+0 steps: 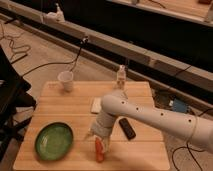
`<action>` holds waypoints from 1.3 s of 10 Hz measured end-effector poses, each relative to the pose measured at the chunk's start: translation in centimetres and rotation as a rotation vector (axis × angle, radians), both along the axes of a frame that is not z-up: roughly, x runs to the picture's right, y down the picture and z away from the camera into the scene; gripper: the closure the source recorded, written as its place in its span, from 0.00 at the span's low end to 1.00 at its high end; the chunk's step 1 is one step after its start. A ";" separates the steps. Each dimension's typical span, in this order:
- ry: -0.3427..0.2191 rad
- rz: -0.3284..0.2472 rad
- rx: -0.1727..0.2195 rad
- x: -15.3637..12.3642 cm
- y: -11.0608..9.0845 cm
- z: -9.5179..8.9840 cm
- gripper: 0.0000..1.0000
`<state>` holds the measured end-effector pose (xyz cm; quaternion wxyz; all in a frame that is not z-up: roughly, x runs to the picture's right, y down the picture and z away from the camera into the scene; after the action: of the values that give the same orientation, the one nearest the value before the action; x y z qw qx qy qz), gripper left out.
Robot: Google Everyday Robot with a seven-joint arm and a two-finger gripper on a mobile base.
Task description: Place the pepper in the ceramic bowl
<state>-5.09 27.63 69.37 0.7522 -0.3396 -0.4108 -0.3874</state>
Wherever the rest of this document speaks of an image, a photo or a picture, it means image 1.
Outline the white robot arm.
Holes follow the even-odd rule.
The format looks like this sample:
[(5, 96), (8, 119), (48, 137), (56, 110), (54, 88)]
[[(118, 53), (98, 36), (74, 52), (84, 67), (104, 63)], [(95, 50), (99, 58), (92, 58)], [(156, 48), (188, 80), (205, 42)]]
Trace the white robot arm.
[(101, 110), (91, 124), (89, 135), (108, 140), (119, 116), (142, 122), (213, 153), (213, 121), (133, 104), (123, 90), (112, 91), (101, 98)]

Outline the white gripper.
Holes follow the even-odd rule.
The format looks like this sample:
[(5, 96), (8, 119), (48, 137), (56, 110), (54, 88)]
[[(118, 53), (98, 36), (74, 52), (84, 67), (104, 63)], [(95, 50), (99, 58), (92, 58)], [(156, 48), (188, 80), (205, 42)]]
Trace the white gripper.
[(115, 117), (100, 111), (96, 117), (96, 120), (91, 124), (90, 130), (86, 132), (84, 140), (87, 140), (93, 136), (99, 136), (103, 138), (101, 140), (102, 153), (105, 154), (109, 150), (110, 138), (112, 130), (115, 124)]

